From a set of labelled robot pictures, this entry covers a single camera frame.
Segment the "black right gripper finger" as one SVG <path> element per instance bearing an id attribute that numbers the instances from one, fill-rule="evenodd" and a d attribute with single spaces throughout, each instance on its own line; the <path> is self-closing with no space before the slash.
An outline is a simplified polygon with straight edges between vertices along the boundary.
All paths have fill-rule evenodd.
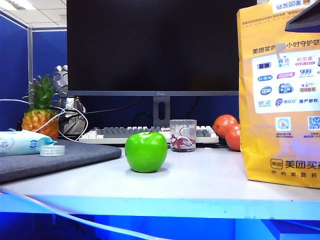
<path id="1" fill-rule="evenodd" d="M 285 31 L 294 33 L 319 33 L 320 2 L 315 2 L 289 20 L 285 25 Z"/>

